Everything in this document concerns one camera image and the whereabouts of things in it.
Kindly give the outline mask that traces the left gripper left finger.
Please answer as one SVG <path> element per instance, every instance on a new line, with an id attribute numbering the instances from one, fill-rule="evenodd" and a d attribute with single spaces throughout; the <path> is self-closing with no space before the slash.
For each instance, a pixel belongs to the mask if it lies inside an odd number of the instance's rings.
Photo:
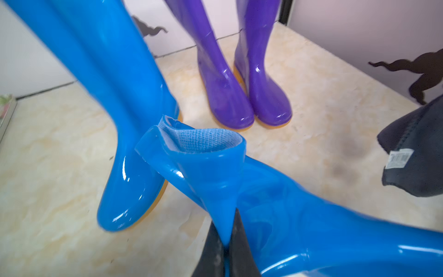
<path id="1" fill-rule="evenodd" d="M 224 277 L 224 246 L 218 231 L 211 223 L 205 245 L 192 277 Z"/>

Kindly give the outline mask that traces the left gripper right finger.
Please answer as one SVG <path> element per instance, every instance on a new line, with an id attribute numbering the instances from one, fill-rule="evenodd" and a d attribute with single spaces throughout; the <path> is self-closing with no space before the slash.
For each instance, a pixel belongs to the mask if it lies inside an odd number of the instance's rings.
<path id="1" fill-rule="evenodd" d="M 250 250 L 239 210 L 235 211 L 229 244 L 230 277 L 261 277 Z"/>

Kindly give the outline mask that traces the blue boot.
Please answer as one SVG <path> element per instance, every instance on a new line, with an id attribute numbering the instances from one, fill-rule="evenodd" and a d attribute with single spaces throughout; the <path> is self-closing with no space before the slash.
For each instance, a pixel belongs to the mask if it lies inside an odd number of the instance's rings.
<path id="1" fill-rule="evenodd" d="M 145 132 L 179 107 L 122 1 L 8 1 L 8 7 L 104 108 L 117 150 L 97 220 L 119 232 L 162 196 L 165 179 L 136 152 Z"/>
<path id="2" fill-rule="evenodd" d="M 440 277 L 443 235 L 357 213 L 319 198 L 246 155 L 228 129 L 163 116 L 136 144 L 155 171 L 209 213 L 224 246 L 239 210 L 262 277 Z"/>

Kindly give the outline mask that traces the purple boot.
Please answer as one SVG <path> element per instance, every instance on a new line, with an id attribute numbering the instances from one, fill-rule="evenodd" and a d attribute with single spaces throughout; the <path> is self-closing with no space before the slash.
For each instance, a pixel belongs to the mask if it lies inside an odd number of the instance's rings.
<path id="1" fill-rule="evenodd" d="M 239 40 L 234 66 L 246 85 L 257 118 L 272 127 L 288 123 L 293 115 L 284 91 L 265 70 L 265 54 L 280 1 L 237 1 Z"/>
<path id="2" fill-rule="evenodd" d="M 196 43 L 199 73 L 213 116 L 231 129 L 253 125 L 254 111 L 220 50 L 203 3 L 171 0 L 166 5 Z"/>

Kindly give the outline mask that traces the grey cloth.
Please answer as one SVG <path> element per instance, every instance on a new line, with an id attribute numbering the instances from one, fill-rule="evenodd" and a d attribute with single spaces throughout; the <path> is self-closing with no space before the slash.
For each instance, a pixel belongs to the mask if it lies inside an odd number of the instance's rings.
<path id="1" fill-rule="evenodd" d="M 382 184 L 415 197 L 443 193 L 443 97 L 384 128 L 377 141 L 389 155 Z"/>

